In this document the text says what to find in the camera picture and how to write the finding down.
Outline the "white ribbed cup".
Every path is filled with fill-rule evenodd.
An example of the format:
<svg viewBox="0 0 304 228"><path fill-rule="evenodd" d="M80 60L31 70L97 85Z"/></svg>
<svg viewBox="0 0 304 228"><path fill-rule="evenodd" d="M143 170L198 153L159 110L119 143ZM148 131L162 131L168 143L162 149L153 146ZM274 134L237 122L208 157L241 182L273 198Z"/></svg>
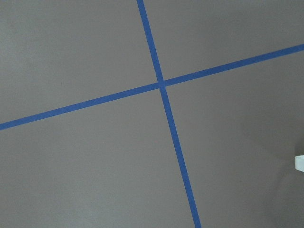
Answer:
<svg viewBox="0 0 304 228"><path fill-rule="evenodd" d="M295 169L304 172L304 156L303 155L295 156L294 162L295 162L294 163Z"/></svg>

